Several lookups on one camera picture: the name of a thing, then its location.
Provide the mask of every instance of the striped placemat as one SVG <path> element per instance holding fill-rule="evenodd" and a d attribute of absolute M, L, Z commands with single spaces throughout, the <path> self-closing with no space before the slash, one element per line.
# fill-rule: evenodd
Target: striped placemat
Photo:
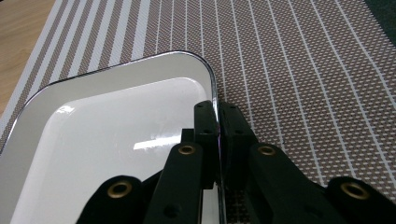
<path fill-rule="evenodd" d="M 58 0 L 1 118 L 0 147 L 47 84 L 176 49 L 207 59 L 220 100 L 310 179 L 350 175 L 396 202 L 396 50 L 358 0 Z"/>

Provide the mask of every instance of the brass screw insert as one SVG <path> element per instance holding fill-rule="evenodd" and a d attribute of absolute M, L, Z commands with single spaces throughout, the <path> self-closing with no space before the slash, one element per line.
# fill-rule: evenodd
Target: brass screw insert
<path fill-rule="evenodd" d="M 183 155 L 190 155 L 190 154 L 192 154 L 192 153 L 195 152 L 195 147 L 192 147 L 192 146 L 183 146 L 183 147 L 180 147 L 180 148 L 178 149 L 178 152 L 180 152 L 180 153 L 183 154 Z"/>
<path fill-rule="evenodd" d="M 370 197 L 369 192 L 362 188 L 359 184 L 353 182 L 346 182 L 341 185 L 341 190 L 348 196 L 359 199 L 366 200 Z"/>
<path fill-rule="evenodd" d="M 107 195 L 110 198 L 118 199 L 126 196 L 132 190 L 132 184 L 126 180 L 121 180 L 108 188 Z"/>
<path fill-rule="evenodd" d="M 276 151 L 271 147 L 259 147 L 258 150 L 265 156 L 274 156 L 276 154 Z"/>

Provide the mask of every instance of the black plastic bracket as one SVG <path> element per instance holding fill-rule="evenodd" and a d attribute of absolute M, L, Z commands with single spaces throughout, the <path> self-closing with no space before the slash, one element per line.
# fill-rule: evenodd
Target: black plastic bracket
<path fill-rule="evenodd" d="M 249 181 L 255 183 L 249 183 L 246 200 L 261 194 L 273 213 L 269 223 L 346 223 L 279 147 L 264 143 L 252 146 L 248 164 Z"/>
<path fill-rule="evenodd" d="M 221 159 L 227 189 L 244 189 L 248 180 L 248 153 L 258 142 L 238 106 L 221 102 Z"/>
<path fill-rule="evenodd" d="M 108 179 L 91 196 L 77 224 L 141 223 L 146 207 L 140 180 L 120 175 Z"/>
<path fill-rule="evenodd" d="M 363 181 L 336 177 L 325 192 L 348 223 L 396 223 L 396 205 Z"/>
<path fill-rule="evenodd" d="M 172 147 L 143 223 L 200 223 L 203 149 L 191 142 Z"/>
<path fill-rule="evenodd" d="M 203 189 L 213 189 L 215 178 L 219 174 L 219 128 L 210 101 L 203 101 L 194 107 L 193 142 L 204 149 Z"/>

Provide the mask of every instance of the white tray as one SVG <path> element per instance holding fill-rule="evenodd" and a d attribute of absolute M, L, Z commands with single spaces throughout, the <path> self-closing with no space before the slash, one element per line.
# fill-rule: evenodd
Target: white tray
<path fill-rule="evenodd" d="M 49 85 L 0 157 L 0 223 L 75 223 L 110 177 L 160 171 L 204 100 L 217 109 L 210 67 L 179 51 Z M 218 223 L 216 188 L 204 198 L 203 222 Z"/>

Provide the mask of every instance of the brown textured mat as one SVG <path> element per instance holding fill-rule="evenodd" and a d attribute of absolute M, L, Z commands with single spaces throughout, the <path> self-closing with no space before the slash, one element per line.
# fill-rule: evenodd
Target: brown textured mat
<path fill-rule="evenodd" d="M 0 129 L 48 82 L 183 49 L 220 100 L 313 181 L 350 175 L 396 202 L 396 49 L 362 1 L 57 1 Z"/>

